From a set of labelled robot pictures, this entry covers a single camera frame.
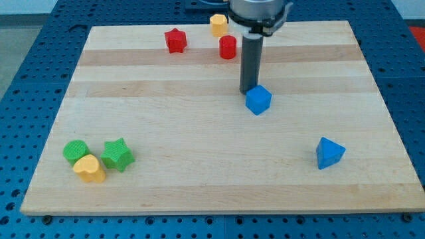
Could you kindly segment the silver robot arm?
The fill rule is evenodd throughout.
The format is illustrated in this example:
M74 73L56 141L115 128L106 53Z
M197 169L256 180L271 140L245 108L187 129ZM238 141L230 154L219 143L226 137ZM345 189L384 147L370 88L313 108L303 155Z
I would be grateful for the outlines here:
M286 0L230 0L229 23L246 38L270 37L284 25L293 5Z

